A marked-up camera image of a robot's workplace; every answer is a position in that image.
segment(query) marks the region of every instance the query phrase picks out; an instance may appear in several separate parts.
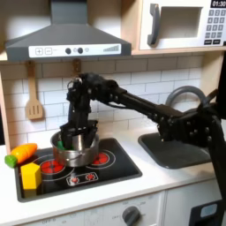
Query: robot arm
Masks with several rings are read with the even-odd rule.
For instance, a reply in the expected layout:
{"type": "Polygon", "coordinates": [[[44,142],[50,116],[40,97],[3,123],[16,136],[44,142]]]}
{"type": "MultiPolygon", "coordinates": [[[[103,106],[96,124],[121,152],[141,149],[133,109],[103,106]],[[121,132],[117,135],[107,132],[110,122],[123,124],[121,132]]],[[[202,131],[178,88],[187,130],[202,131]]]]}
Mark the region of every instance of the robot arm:
{"type": "Polygon", "coordinates": [[[61,127],[62,141],[66,148],[70,148],[72,137],[83,134],[85,143],[90,144],[97,131],[97,121],[88,120],[91,100],[115,108],[137,110],[158,124],[162,141],[175,139],[208,148],[226,208],[226,145],[216,103],[210,103],[215,96],[216,91],[207,97],[205,104],[182,113],[129,94],[114,80],[106,80],[92,73],[80,74],[72,82],[67,95],[70,102],[69,122],[61,127]]]}

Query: toy carrot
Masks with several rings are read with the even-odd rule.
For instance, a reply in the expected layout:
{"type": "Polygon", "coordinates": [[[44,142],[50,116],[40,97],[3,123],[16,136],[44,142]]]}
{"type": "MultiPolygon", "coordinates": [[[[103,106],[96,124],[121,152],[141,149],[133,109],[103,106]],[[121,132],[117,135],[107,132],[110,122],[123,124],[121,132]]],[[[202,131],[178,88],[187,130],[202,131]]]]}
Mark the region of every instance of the toy carrot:
{"type": "Polygon", "coordinates": [[[38,146],[36,144],[25,144],[15,147],[11,154],[4,157],[4,162],[11,168],[14,168],[18,163],[22,163],[30,158],[38,146]]]}

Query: microwave display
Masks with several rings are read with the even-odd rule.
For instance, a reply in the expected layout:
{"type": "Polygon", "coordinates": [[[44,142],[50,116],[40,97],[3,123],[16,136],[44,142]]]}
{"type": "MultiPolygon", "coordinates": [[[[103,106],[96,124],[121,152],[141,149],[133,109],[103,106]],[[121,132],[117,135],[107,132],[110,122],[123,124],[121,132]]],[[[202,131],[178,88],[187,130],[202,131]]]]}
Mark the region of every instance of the microwave display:
{"type": "Polygon", "coordinates": [[[223,1],[223,0],[212,0],[211,8],[226,8],[226,1],[223,1]]]}

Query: microwave door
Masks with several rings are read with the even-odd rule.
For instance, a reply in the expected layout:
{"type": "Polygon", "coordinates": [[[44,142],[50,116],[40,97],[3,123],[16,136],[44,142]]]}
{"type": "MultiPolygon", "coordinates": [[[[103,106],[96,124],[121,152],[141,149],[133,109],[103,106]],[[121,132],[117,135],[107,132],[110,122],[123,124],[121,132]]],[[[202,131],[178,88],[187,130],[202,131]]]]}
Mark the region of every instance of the microwave door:
{"type": "Polygon", "coordinates": [[[204,45],[210,2],[143,1],[140,49],[190,48],[204,45]]]}

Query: black stovetop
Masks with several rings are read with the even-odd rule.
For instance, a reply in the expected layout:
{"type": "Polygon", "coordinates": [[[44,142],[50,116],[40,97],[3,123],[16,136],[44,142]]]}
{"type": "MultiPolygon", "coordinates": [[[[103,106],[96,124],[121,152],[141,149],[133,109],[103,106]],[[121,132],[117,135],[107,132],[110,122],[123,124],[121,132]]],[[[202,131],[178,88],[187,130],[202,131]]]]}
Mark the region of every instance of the black stovetop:
{"type": "Polygon", "coordinates": [[[41,166],[42,183],[36,190],[24,190],[18,166],[15,173],[18,199],[22,202],[76,192],[142,175],[115,139],[101,140],[97,160],[86,167],[69,168],[58,164],[54,160],[52,148],[38,151],[24,164],[30,162],[41,166]]]}

